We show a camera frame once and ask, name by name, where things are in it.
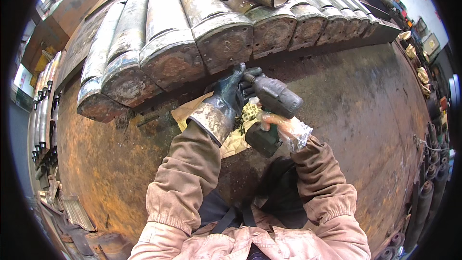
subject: hand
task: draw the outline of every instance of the hand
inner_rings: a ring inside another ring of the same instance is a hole
[[[262,130],[269,130],[271,124],[278,127],[279,138],[291,153],[298,152],[305,147],[308,137],[313,131],[311,127],[298,118],[287,119],[275,113],[261,111],[257,119],[262,121]]]

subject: pipe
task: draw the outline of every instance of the pipe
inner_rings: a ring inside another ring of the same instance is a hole
[[[77,113],[86,118],[107,124],[126,112],[128,107],[101,93],[101,77],[89,79],[78,91]]]
[[[271,9],[253,4],[253,0],[230,0],[225,3],[243,13],[254,26],[252,55],[254,59],[287,49],[297,18],[287,8]]]
[[[287,46],[288,51],[315,45],[326,27],[327,17],[306,0],[289,0],[286,7],[297,18],[297,24]]]
[[[358,28],[356,29],[356,32],[353,35],[353,37],[360,36],[362,33],[364,33],[364,31],[366,31],[366,29],[368,29],[371,26],[371,20],[367,17],[367,14],[364,11],[362,11],[359,8],[359,6],[352,0],[341,0],[341,1],[344,4],[346,4],[346,6],[350,10],[352,10],[353,13],[356,15],[356,17],[358,17],[358,19],[360,20]]]
[[[123,53],[108,64],[101,78],[101,93],[127,107],[136,107],[162,90],[140,68],[140,52]]]
[[[140,67],[163,90],[205,76],[205,67],[180,0],[149,0]]]
[[[117,24],[122,14],[124,3],[115,3],[109,8],[106,16],[101,22],[101,25],[96,32],[95,38],[91,43],[90,51],[86,57],[82,76],[80,78],[80,86],[85,84],[89,79],[102,76],[106,68],[109,49],[111,47],[112,38],[116,32]]]
[[[436,176],[436,165],[431,164],[428,166],[428,169],[425,171],[425,180],[426,181],[431,181],[435,178]]]
[[[181,0],[202,60],[210,74],[246,62],[253,25],[220,0]]]
[[[148,0],[127,0],[112,38],[107,64],[129,51],[138,51],[145,45]]]
[[[355,15],[353,10],[351,10],[343,1],[341,0],[328,0],[332,6],[340,11],[341,14],[347,20],[345,26],[344,40],[349,40],[353,38],[358,33],[358,27],[360,19]]]
[[[326,17],[327,24],[321,33],[316,45],[339,42],[345,39],[345,27],[347,19],[328,0],[305,0],[310,5],[319,9]]]
[[[416,217],[412,229],[408,229],[406,233],[406,240],[404,240],[404,251],[410,252],[424,228],[425,219],[430,210],[431,199],[433,196],[433,183],[426,181],[419,192],[419,201],[417,204]]]
[[[428,229],[431,227],[431,223],[438,212],[439,205],[441,204],[441,199],[443,198],[444,189],[446,188],[446,182],[448,180],[449,166],[447,165],[447,158],[443,158],[441,164],[438,167],[438,172],[436,174],[435,180],[433,180],[435,189],[433,196],[431,198],[430,210],[428,212],[428,218],[425,222],[424,228],[419,238],[419,242],[422,241],[424,235],[427,233]]]

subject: black rubber glove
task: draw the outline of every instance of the black rubber glove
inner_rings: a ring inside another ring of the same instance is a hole
[[[196,122],[220,147],[232,131],[235,117],[241,114],[249,98],[255,96],[253,88],[242,81],[244,72],[259,76],[262,69],[246,70],[245,63],[235,66],[231,75],[217,81],[213,95],[202,101],[186,120]]]

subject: jacket sleeve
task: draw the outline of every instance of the jacket sleeve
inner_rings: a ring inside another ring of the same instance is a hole
[[[354,217],[356,189],[347,184],[331,147],[310,136],[306,146],[291,157],[307,217],[319,224],[316,234],[341,259],[370,259],[367,236]]]
[[[130,259],[171,259],[199,228],[203,198],[216,188],[218,145],[196,123],[176,136],[146,194],[147,224]]]

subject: work jacket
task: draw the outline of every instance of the work jacket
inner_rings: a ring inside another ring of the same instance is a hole
[[[198,229],[198,210],[217,186],[220,152],[191,121],[173,139],[147,189],[147,224],[129,259],[245,260],[252,243],[271,259],[370,259],[367,236],[354,217],[356,189],[346,183],[332,149],[310,136],[291,158],[307,217],[319,225],[316,232],[287,229],[280,222],[271,225],[277,219],[254,206],[257,227],[231,227],[222,234],[210,234],[216,223]]]

